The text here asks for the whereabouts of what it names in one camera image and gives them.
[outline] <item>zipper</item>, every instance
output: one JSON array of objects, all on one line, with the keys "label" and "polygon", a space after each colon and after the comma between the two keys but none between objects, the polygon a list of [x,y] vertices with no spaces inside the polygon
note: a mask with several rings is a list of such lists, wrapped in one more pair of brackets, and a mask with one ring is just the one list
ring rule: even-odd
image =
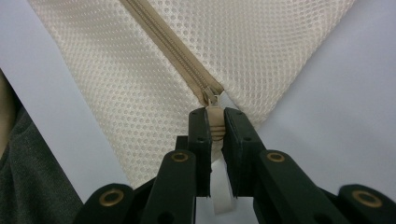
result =
[{"label": "zipper", "polygon": [[204,106],[216,104],[223,87],[207,72],[146,0],[120,0]]}]

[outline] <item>zipper pull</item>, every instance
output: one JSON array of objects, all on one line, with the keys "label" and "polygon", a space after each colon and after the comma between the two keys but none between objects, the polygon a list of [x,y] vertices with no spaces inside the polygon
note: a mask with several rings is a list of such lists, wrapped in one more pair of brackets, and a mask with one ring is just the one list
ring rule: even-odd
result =
[{"label": "zipper pull", "polygon": [[224,138],[225,122],[224,109],[219,106],[219,96],[213,95],[215,100],[212,102],[208,97],[208,106],[206,107],[207,116],[209,118],[210,133],[213,141],[220,141]]}]

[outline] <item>dark gray cloth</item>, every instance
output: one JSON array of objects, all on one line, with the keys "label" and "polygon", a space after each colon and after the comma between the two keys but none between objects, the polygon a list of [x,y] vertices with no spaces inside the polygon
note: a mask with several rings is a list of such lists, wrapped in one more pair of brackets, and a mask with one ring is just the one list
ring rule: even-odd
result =
[{"label": "dark gray cloth", "polygon": [[24,108],[0,160],[0,223],[72,223],[82,202]]}]

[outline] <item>white background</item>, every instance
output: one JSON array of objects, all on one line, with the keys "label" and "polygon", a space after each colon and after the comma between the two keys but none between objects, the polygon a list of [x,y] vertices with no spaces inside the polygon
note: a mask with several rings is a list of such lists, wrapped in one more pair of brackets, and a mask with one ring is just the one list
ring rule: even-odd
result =
[{"label": "white background", "polygon": [[[378,189],[396,201],[396,2],[358,1],[308,61],[259,129],[320,187]],[[25,1],[0,0],[0,67],[85,201],[127,183],[55,43]],[[197,223],[254,223],[251,200]]]}]

